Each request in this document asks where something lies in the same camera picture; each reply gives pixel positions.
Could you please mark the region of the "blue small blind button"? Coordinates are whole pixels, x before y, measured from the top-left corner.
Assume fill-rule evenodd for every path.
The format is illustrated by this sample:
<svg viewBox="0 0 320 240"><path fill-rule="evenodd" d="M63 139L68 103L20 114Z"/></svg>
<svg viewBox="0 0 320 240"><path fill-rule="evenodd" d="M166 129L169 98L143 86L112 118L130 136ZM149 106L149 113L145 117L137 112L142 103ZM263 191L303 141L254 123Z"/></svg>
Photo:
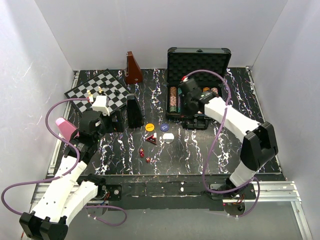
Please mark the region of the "blue small blind button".
<svg viewBox="0 0 320 240"><path fill-rule="evenodd" d="M169 125L167 123L163 123L160 125L160 130L162 132L167 132L170 129Z"/></svg>

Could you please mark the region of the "pink metronome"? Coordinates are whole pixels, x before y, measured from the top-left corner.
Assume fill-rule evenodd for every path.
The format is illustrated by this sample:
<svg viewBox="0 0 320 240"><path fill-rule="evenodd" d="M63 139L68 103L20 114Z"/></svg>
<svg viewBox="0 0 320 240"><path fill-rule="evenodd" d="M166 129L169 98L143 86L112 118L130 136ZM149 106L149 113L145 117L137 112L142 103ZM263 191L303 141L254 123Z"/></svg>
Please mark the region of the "pink metronome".
<svg viewBox="0 0 320 240"><path fill-rule="evenodd" d="M58 118L55 121L55 124L57 125L59 132L62 136L61 137L62 142L69 143L70 140L79 139L80 134L78 129L65 118L63 117Z"/></svg>

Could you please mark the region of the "black front mounting bar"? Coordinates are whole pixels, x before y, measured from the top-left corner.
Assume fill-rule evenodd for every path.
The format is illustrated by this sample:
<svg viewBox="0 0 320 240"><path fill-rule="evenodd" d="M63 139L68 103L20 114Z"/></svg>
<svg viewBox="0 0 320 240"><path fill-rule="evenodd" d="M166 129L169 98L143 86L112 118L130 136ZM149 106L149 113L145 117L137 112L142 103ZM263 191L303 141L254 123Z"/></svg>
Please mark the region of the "black front mounting bar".
<svg viewBox="0 0 320 240"><path fill-rule="evenodd" d="M107 200L125 210L208 209L223 211L221 199L206 193L201 175L101 175L107 185L120 187Z"/></svg>

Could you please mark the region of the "brown wooden metronome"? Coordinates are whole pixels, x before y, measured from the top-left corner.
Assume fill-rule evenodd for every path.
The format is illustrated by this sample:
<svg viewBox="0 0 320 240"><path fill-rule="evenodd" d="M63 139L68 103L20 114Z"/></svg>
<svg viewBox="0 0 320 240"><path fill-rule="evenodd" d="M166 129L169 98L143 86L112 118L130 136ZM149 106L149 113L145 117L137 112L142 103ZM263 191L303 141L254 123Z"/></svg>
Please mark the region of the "brown wooden metronome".
<svg viewBox="0 0 320 240"><path fill-rule="evenodd" d="M141 83L143 81L142 70L137 63L133 53L126 53L125 83L127 85Z"/></svg>

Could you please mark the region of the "orange green chip row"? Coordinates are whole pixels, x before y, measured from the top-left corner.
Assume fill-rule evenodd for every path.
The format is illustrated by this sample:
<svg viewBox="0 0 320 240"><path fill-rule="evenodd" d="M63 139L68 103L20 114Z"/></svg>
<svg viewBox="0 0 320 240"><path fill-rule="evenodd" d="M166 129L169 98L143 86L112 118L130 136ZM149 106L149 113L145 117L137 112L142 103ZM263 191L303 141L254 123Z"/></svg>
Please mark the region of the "orange green chip row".
<svg viewBox="0 0 320 240"><path fill-rule="evenodd" d="M206 92L206 91L209 91L209 90L210 90L209 87L204 87L202 91L203 91L203 92Z"/></svg>

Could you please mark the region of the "clear dealer button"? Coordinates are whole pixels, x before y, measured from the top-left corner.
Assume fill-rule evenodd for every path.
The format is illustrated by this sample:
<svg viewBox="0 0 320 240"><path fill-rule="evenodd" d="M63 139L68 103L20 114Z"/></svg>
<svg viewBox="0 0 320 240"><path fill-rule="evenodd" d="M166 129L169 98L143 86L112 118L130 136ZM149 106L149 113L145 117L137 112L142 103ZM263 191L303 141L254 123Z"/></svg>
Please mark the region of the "clear dealer button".
<svg viewBox="0 0 320 240"><path fill-rule="evenodd" d="M174 139L175 139L175 136L173 133L170 133L170 132L166 132L163 134L163 141L166 143L166 144L171 144Z"/></svg>

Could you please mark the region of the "poker chip row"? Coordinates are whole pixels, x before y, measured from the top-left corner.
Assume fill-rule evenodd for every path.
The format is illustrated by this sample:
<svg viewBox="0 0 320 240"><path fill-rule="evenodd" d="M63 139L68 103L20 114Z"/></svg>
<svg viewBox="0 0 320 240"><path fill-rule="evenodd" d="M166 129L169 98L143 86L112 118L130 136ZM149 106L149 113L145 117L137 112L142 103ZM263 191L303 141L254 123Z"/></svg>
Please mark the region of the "poker chip row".
<svg viewBox="0 0 320 240"><path fill-rule="evenodd" d="M210 89L217 97L219 96L219 91L216 87Z"/></svg>
<svg viewBox="0 0 320 240"><path fill-rule="evenodd" d="M177 88L175 86L169 89L169 112L177 113Z"/></svg>

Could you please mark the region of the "green purple chip row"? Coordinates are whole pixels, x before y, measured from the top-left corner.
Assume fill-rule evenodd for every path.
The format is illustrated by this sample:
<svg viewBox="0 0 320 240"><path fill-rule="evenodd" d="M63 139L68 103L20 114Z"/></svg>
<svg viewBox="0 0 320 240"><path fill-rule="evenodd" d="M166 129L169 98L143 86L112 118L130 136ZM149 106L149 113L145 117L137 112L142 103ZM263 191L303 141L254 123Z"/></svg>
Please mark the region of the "green purple chip row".
<svg viewBox="0 0 320 240"><path fill-rule="evenodd" d="M180 114L181 113L181 105L182 105L182 90L181 88L177 89L177 112Z"/></svg>

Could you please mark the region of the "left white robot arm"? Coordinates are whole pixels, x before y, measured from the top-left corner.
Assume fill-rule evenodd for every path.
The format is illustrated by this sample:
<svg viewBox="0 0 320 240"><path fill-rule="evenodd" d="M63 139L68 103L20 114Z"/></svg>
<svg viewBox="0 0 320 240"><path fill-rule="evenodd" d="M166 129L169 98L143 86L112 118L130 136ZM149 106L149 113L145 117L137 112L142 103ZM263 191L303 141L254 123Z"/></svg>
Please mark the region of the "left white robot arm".
<svg viewBox="0 0 320 240"><path fill-rule="evenodd" d="M103 177L85 171L91 158L98 150L98 143L106 133L119 132L123 128L119 110L110 114L98 107L82 113L78 127L63 117L55 121L69 146L58 171L37 205L24 212L19 223L27 237L33 240L63 240L73 218L91 200L120 200L122 187L107 184Z"/></svg>

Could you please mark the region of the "black poker chip case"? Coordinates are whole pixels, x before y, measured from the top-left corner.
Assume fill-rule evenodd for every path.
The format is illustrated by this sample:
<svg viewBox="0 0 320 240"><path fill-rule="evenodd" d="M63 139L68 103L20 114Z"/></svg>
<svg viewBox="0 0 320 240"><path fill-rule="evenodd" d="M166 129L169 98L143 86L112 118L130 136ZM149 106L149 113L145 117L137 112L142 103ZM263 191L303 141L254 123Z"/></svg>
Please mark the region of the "black poker chip case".
<svg viewBox="0 0 320 240"><path fill-rule="evenodd" d="M181 113L170 113L170 87L179 88L181 79L196 70L209 70L219 74L222 78L232 53L228 48L196 48L171 47L167 50L167 76L166 76L166 116L168 119L182 122L182 127L189 130L206 130L211 119L204 114L183 116Z"/></svg>

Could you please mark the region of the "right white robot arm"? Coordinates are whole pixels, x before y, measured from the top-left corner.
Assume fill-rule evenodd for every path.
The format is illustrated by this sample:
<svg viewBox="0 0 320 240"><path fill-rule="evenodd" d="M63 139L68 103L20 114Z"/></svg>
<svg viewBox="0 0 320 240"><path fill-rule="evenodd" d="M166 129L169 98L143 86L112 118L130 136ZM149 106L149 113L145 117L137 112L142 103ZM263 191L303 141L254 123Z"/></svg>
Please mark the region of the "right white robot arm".
<svg viewBox="0 0 320 240"><path fill-rule="evenodd" d="M193 78L185 76L179 87L189 113L201 111L242 142L240 162L226 180L226 188L212 190L207 184L204 185L212 194L239 198L245 192L244 187L254 180L255 174L279 152L273 125L267 121L259 123L234 109L230 105L230 96L223 100L210 90L203 92Z"/></svg>

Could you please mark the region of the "yellow big blind button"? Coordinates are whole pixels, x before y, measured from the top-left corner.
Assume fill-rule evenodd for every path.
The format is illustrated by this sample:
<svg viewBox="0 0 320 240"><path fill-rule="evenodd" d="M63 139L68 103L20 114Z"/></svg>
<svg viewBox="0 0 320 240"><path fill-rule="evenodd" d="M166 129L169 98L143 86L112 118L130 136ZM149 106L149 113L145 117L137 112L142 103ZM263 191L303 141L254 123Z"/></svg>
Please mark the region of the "yellow big blind button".
<svg viewBox="0 0 320 240"><path fill-rule="evenodd" d="M154 126L153 123L147 123L145 125L145 130L148 131L148 132L152 132L154 129L155 129L155 126Z"/></svg>

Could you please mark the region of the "black white chessboard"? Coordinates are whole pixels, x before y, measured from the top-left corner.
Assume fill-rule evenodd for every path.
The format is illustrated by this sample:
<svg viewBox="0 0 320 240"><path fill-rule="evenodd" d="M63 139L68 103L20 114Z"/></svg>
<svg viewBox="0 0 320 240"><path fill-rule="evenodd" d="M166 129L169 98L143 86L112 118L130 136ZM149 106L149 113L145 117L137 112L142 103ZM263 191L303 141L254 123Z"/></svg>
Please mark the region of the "black white chessboard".
<svg viewBox="0 0 320 240"><path fill-rule="evenodd" d="M127 95L130 93L124 84L119 82L108 69L81 83L64 93L67 99L87 98L88 91L96 98L100 93L108 97L108 110L112 114L127 105Z"/></svg>

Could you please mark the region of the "leftmost poker chip row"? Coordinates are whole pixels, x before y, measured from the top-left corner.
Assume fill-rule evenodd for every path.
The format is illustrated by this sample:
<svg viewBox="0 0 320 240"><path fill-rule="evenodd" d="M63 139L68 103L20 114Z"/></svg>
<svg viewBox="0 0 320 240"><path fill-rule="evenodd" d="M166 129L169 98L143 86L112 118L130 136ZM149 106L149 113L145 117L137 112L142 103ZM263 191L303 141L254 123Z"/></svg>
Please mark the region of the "leftmost poker chip row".
<svg viewBox="0 0 320 240"><path fill-rule="evenodd" d="M175 86L169 89L169 112L177 113L177 88Z"/></svg>

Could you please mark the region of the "aluminium rail frame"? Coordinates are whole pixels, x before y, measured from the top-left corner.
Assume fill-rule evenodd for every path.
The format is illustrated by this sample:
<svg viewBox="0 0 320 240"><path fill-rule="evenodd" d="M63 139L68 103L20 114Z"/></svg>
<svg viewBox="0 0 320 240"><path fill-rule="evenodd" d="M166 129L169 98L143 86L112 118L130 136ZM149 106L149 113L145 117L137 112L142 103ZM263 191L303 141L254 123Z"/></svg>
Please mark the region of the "aluminium rail frame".
<svg viewBox="0 0 320 240"><path fill-rule="evenodd" d="M241 143L223 130L209 153L219 128L211 122L206 130L185 129L179 120L166 116L167 80L163 69L146 69L144 81L131 85L145 122L155 125L157 145L146 141L144 128L112 133L102 139L83 175L201 175L209 159L206 180L214 188L225 182L237 167ZM161 124L169 130L162 132ZM164 133L174 141L165 143ZM145 157L140 157L140 149ZM245 199L236 204L224 200L223 211L209 209L96 208L82 210L72 221L69 240L309 240L301 198L293 181L285 179L277 159L258 174Z"/></svg>

